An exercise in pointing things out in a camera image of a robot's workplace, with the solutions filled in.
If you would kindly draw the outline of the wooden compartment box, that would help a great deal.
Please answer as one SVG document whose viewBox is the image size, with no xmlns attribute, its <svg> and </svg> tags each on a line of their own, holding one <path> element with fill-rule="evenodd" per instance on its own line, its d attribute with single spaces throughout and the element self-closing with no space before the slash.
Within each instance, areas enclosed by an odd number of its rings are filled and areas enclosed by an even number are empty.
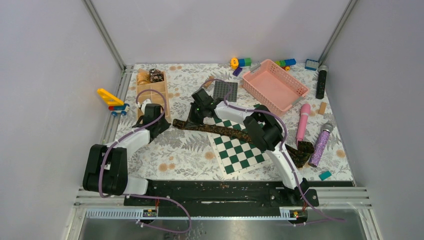
<svg viewBox="0 0 424 240">
<path fill-rule="evenodd" d="M 153 104 L 159 104 L 162 107 L 166 107 L 165 110 L 165 118 L 167 120 L 171 119 L 170 112 L 170 103 L 169 103 L 169 93 L 168 93 L 168 83 L 167 83 L 167 75 L 164 71 L 164 81 L 150 83 L 145 85 L 137 85 L 137 75 L 136 75 L 136 96 L 142 91 L 143 92 L 138 98 L 137 101 L 139 103 L 143 103 L 147 99 L 149 99 Z M 139 69 L 138 73 L 149 73 L 149 70 Z"/>
</svg>

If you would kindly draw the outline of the black key-patterned necktie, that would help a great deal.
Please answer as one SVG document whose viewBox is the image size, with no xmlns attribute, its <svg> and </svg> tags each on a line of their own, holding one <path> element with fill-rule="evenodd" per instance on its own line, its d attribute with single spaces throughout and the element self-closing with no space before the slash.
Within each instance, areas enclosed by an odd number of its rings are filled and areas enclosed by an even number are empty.
<svg viewBox="0 0 424 240">
<path fill-rule="evenodd" d="M 243 130 L 233 129 L 233 128 L 225 127 L 225 126 L 210 125 L 210 124 L 204 124 L 204 125 L 195 126 L 195 127 L 187 127 L 186 124 L 187 124 L 186 121 L 179 120 L 179 119 L 174 119 L 172 121 L 172 125 L 175 128 L 180 130 L 218 134 L 221 136 L 230 137 L 231 139 L 237 139 L 243 142 L 247 142 L 249 144 L 253 143 L 251 137 Z M 314 145 L 308 141 L 299 141 L 297 143 L 297 149 L 287 144 L 285 146 L 289 153 L 289 156 L 291 157 L 294 165 L 297 168 L 302 168 L 310 160 L 311 156 L 315 152 Z"/>
</svg>

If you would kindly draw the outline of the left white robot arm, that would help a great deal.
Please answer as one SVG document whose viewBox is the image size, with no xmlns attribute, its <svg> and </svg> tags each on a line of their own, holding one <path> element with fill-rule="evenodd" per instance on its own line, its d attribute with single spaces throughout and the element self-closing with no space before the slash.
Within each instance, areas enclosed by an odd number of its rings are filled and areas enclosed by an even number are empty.
<svg viewBox="0 0 424 240">
<path fill-rule="evenodd" d="M 129 176 L 128 159 L 170 125 L 161 105 L 146 104 L 144 115 L 138 119 L 131 132 L 106 145 L 94 144 L 90 148 L 82 181 L 83 189 L 100 193 L 101 197 L 136 195 L 142 205 L 152 204 L 155 200 L 154 190 L 148 187 L 147 179 Z"/>
</svg>

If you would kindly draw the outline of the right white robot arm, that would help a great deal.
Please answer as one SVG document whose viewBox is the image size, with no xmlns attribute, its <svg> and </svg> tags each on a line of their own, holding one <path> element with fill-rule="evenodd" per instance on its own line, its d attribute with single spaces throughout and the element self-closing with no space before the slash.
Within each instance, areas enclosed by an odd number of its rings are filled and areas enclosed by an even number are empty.
<svg viewBox="0 0 424 240">
<path fill-rule="evenodd" d="M 204 125 L 205 118 L 216 117 L 244 126 L 252 144 L 265 152 L 272 160 L 287 191 L 287 201 L 293 206 L 301 205 L 306 199 L 309 184 L 299 173 L 285 146 L 287 128 L 282 120 L 260 105 L 257 108 L 229 104 L 213 99 L 203 88 L 192 95 L 186 126 L 190 129 Z"/>
</svg>

